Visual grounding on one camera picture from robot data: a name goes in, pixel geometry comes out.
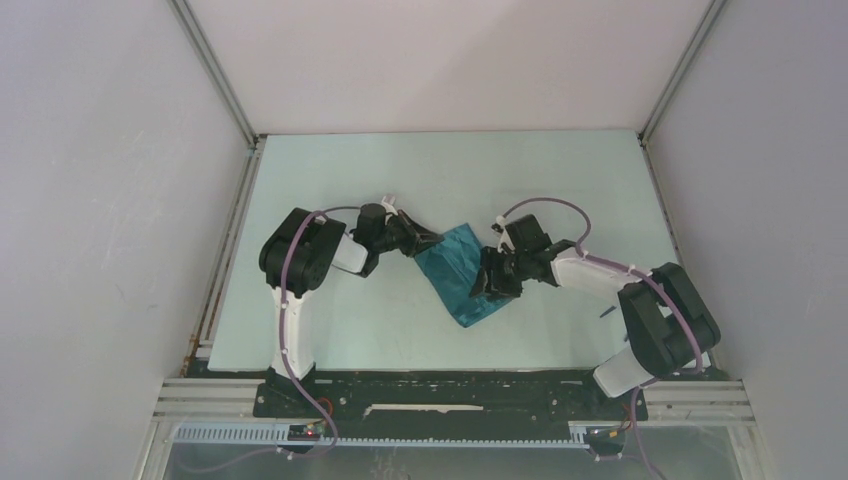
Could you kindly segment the blue plastic fork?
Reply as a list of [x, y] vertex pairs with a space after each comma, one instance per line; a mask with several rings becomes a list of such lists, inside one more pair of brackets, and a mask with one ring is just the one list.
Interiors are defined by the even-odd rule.
[[617, 307], [616, 307], [616, 306], [610, 306], [610, 307], [608, 307], [605, 311], [603, 311], [603, 312], [599, 315], [599, 318], [604, 318], [605, 316], [607, 316], [607, 315], [611, 314], [612, 312], [614, 312], [616, 309], [617, 309]]

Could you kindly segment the teal satin napkin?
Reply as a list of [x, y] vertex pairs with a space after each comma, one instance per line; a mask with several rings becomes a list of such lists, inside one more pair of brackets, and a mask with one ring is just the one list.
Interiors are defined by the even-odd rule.
[[443, 240], [414, 256], [453, 320], [469, 328], [510, 303], [510, 299], [471, 296], [480, 270], [482, 243], [468, 223], [443, 234]]

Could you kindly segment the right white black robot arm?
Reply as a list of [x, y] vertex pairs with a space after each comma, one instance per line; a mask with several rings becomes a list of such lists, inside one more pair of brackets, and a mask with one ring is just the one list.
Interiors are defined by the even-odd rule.
[[535, 280], [578, 289], [616, 306], [627, 345], [591, 373], [581, 392], [585, 411], [606, 418], [622, 395], [683, 370], [700, 371], [721, 331], [687, 272], [667, 262], [649, 271], [589, 254], [570, 240], [554, 242], [537, 218], [525, 215], [492, 227], [499, 240], [481, 251], [473, 296], [515, 299]]

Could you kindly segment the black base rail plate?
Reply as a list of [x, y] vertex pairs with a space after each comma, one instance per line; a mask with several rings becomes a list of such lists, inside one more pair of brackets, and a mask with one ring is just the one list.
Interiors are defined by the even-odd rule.
[[312, 371], [294, 384], [268, 372], [253, 415], [317, 419], [333, 436], [555, 440], [580, 422], [644, 420], [641, 396], [608, 398], [587, 370]]

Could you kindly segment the small black circuit board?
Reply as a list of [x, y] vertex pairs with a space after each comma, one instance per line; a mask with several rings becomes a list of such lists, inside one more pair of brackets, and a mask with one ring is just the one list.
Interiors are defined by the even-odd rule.
[[322, 438], [323, 430], [314, 425], [291, 425], [287, 432], [287, 440], [290, 442], [314, 442]]

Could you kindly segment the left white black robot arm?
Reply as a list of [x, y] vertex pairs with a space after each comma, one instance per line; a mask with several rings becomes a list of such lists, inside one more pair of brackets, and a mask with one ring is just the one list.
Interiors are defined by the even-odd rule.
[[413, 258], [443, 241], [442, 234], [414, 221], [390, 197], [358, 207], [291, 210], [258, 258], [277, 317], [278, 346], [271, 368], [289, 379], [277, 395], [283, 409], [299, 417], [315, 406], [315, 388], [301, 380], [315, 366], [305, 308], [330, 270], [366, 278], [387, 252]]

